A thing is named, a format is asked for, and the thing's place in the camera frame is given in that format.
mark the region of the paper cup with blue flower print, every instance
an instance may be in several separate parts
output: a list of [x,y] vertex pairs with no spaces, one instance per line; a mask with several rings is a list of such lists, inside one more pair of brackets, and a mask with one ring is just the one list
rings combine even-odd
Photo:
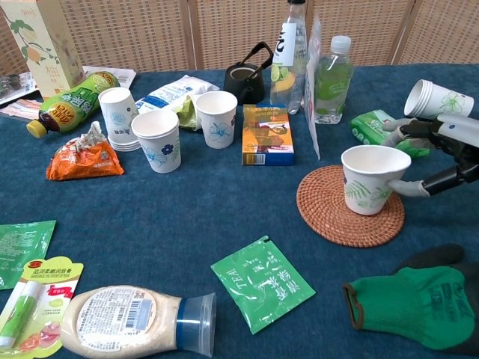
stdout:
[[226,91],[206,92],[196,99],[197,118],[209,147],[221,149],[233,143],[237,106],[237,98]]
[[98,101],[113,148],[126,144],[134,147],[133,144],[137,144],[138,140],[131,130],[131,122],[138,116],[138,110],[129,89],[109,88],[98,96]]
[[172,172],[181,165],[179,125],[177,114],[165,109],[139,114],[132,122],[151,169],[159,174]]

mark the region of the blue tablecloth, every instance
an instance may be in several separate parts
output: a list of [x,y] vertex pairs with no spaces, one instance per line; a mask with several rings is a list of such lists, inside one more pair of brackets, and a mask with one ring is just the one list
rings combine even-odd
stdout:
[[[224,71],[219,70],[141,73],[132,94],[139,99],[185,73],[222,86]],[[479,261],[479,183],[428,199],[404,198],[403,230],[387,245],[370,249],[326,241],[306,225],[296,207],[302,178],[316,168],[340,164],[341,153],[358,144],[349,121],[378,108],[402,117],[418,79],[479,99],[479,65],[358,67],[341,123],[317,127],[320,162],[303,112],[290,117],[292,167],[241,165],[239,107],[235,140],[227,149],[210,149],[201,133],[181,131],[183,163],[170,174],[153,172],[136,150],[118,153],[123,176],[51,182],[45,170],[53,153],[86,132],[91,120],[101,122],[101,113],[70,134],[49,133],[42,139],[29,135],[24,123],[0,117],[0,224],[56,219],[47,258],[67,256],[85,264],[77,294],[115,284],[182,297],[216,292],[215,358],[452,358],[399,336],[355,331],[341,284],[388,274],[411,254],[446,242],[463,245],[466,260]],[[479,118],[477,106],[471,117]],[[450,156],[436,151],[414,160],[405,179],[419,180],[453,164]],[[253,336],[210,265],[263,235],[317,294]],[[0,305],[9,294],[0,292]],[[200,357],[188,352],[164,356]],[[65,349],[55,357],[77,358]]]

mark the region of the paper cup with green leaf print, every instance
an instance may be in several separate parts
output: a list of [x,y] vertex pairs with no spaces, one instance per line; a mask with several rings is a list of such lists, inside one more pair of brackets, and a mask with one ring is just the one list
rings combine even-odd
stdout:
[[432,120],[440,114],[469,116],[474,99],[454,90],[419,80],[408,95],[404,115]]
[[411,157],[391,147],[361,145],[344,151],[341,162],[346,205],[360,215],[375,215],[392,193],[386,183],[400,180]]

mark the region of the bottle cap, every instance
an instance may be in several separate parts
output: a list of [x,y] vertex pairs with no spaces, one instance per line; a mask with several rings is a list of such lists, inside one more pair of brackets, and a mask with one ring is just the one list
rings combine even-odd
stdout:
[[46,135],[46,128],[39,120],[33,120],[27,123],[27,130],[36,138]]
[[351,37],[337,35],[331,40],[331,51],[337,54],[347,54],[351,47]]

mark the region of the white paper cup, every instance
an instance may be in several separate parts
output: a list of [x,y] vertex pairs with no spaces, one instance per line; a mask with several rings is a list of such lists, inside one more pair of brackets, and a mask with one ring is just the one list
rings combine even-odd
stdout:
[[98,96],[98,101],[110,140],[119,146],[138,143],[138,139],[131,130],[131,122],[138,116],[138,109],[129,89],[109,88]]
[[171,110],[158,109],[139,114],[132,130],[153,171],[166,174],[181,165],[180,121]]
[[404,105],[404,115],[434,119],[440,114],[460,114],[468,117],[474,106],[474,99],[462,93],[419,80],[412,88]]
[[196,99],[196,114],[208,146],[221,149],[233,143],[237,106],[237,98],[226,91],[206,92]]
[[411,157],[391,147],[360,145],[344,151],[341,162],[346,205],[360,215],[375,215],[392,193],[386,183],[400,180]]

